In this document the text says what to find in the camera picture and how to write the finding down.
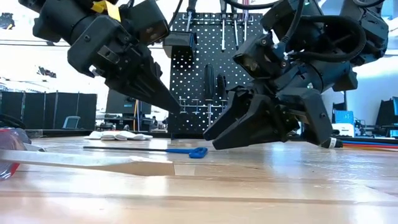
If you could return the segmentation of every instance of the desk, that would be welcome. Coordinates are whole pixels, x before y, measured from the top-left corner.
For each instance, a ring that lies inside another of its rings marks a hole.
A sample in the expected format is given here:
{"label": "desk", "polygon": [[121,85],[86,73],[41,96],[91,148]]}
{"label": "desk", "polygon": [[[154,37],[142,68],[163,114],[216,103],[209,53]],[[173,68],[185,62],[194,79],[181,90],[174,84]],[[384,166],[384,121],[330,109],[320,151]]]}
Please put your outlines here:
{"label": "desk", "polygon": [[[137,177],[21,166],[0,182],[1,223],[398,223],[398,153],[328,150],[303,142],[216,151],[210,142],[34,140],[50,152],[136,155],[175,162],[176,176]],[[210,148],[200,160],[83,145]]]}

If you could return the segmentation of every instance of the blue cable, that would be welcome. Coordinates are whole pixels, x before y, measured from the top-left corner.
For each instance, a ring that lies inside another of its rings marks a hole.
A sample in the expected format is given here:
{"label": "blue cable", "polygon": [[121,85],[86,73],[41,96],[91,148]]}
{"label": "blue cable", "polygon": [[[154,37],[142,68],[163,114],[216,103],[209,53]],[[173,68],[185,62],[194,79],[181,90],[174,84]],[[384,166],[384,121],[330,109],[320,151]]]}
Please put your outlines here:
{"label": "blue cable", "polygon": [[398,146],[398,144],[377,143],[377,142],[357,142],[357,141],[343,141],[343,144],[368,144],[373,146]]}

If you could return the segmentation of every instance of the blue handle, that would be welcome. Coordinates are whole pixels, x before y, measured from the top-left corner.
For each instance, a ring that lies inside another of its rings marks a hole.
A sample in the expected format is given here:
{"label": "blue handle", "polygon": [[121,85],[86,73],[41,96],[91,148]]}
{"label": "blue handle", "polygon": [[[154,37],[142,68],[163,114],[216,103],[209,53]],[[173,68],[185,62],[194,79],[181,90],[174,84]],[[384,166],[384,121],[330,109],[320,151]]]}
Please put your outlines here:
{"label": "blue handle", "polygon": [[165,152],[188,154],[191,159],[202,159],[207,155],[207,148],[198,147],[196,149],[166,149]]}

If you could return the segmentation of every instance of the computer monitor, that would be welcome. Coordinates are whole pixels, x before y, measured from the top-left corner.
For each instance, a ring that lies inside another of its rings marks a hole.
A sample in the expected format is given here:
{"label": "computer monitor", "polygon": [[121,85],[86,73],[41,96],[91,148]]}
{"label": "computer monitor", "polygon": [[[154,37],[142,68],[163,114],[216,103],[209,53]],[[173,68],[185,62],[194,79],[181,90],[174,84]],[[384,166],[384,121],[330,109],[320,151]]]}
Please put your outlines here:
{"label": "computer monitor", "polygon": [[[134,114],[135,105],[135,99],[118,93],[114,90],[109,90],[105,112],[116,114]],[[151,105],[140,101],[138,106],[141,114],[150,114]]]}

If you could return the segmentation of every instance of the blue tool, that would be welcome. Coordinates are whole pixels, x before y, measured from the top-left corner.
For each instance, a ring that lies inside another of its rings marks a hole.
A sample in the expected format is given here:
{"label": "blue tool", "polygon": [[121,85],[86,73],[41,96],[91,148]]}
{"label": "blue tool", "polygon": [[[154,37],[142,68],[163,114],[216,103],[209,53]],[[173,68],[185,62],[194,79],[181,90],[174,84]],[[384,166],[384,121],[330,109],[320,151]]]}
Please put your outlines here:
{"label": "blue tool", "polygon": [[136,147],[111,147],[111,146],[83,146],[83,149],[114,149],[114,150],[128,150],[128,151],[147,151],[147,152],[168,152],[188,154],[191,159],[202,159],[207,155],[206,147],[198,147],[196,149],[146,149]]}

